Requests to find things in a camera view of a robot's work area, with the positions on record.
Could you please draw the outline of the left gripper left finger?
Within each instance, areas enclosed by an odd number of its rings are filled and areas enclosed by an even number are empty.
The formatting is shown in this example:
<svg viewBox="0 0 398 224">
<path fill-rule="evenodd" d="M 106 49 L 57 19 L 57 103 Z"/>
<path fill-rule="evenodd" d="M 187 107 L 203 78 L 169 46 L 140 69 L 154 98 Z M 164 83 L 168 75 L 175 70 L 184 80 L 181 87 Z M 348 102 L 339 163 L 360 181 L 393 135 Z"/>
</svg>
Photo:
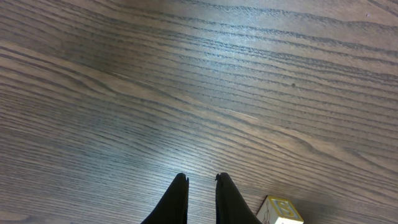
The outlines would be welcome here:
<svg viewBox="0 0 398 224">
<path fill-rule="evenodd" d="M 189 178 L 177 174 L 142 224 L 187 224 L 188 188 Z"/>
</svg>

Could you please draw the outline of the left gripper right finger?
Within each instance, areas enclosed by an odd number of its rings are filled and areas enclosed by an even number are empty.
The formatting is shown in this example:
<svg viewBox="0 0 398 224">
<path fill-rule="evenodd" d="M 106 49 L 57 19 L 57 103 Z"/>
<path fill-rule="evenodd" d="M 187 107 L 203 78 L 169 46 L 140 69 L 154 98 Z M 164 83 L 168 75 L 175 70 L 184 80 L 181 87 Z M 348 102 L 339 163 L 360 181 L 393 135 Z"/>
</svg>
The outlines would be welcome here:
<svg viewBox="0 0 398 224">
<path fill-rule="evenodd" d="M 216 175 L 216 224 L 261 224 L 228 173 Z"/>
</svg>

